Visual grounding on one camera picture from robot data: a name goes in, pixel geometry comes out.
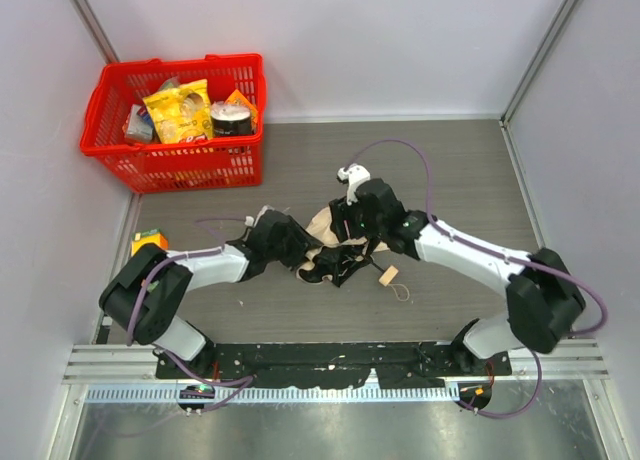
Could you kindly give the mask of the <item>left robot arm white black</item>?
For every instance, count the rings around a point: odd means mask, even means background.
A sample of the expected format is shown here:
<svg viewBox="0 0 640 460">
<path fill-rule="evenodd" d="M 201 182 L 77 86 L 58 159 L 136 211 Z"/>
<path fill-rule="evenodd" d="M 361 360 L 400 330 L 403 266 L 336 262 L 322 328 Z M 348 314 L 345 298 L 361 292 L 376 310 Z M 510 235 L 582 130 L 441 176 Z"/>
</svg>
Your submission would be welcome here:
<svg viewBox="0 0 640 460">
<path fill-rule="evenodd" d="M 160 358 L 205 375 L 213 367 L 213 342 L 177 311 L 185 295 L 216 284 L 248 281 L 279 262 L 295 270 L 321 242 L 293 217 L 269 206 L 243 219 L 244 234 L 214 248 L 168 251 L 145 244 L 99 297 L 99 307 L 127 332 L 128 343 L 153 345 Z"/>
</svg>

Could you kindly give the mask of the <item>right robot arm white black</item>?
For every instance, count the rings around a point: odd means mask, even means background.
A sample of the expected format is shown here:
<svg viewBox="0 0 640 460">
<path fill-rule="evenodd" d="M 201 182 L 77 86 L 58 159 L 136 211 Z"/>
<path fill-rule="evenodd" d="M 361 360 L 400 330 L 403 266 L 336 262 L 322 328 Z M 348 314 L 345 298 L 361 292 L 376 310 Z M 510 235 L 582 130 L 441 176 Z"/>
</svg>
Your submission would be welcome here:
<svg viewBox="0 0 640 460">
<path fill-rule="evenodd" d="M 344 197 L 330 202 L 341 240 L 365 238 L 392 252 L 434 263 L 501 295 L 502 314 L 469 322 L 451 343 L 453 360 L 469 373 L 495 354 L 526 347 L 549 354 L 566 337 L 586 302 L 553 250 L 500 248 L 451 228 L 420 210 L 407 210 L 392 188 L 358 165 L 339 171 Z"/>
</svg>

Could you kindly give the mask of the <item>beige and black umbrella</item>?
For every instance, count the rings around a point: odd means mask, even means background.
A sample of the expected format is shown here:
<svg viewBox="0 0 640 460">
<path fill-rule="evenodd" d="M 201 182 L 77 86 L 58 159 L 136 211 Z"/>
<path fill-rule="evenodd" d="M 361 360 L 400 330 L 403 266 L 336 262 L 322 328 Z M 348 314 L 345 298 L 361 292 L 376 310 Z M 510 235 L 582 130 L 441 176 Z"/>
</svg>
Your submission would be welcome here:
<svg viewBox="0 0 640 460">
<path fill-rule="evenodd" d="M 389 251 L 389 247 L 377 240 L 366 238 L 340 241 L 331 230 L 333 217 L 330 207 L 320 210 L 309 222 L 306 232 L 321 242 L 321 246 L 306 253 L 306 261 L 296 272 L 296 278 L 313 285 L 331 283 L 341 287 L 357 271 L 372 266 L 378 273 L 378 283 L 391 289 L 399 302 L 408 302 L 409 289 L 396 282 L 399 270 L 394 265 L 381 267 L 375 262 L 374 254 Z"/>
</svg>

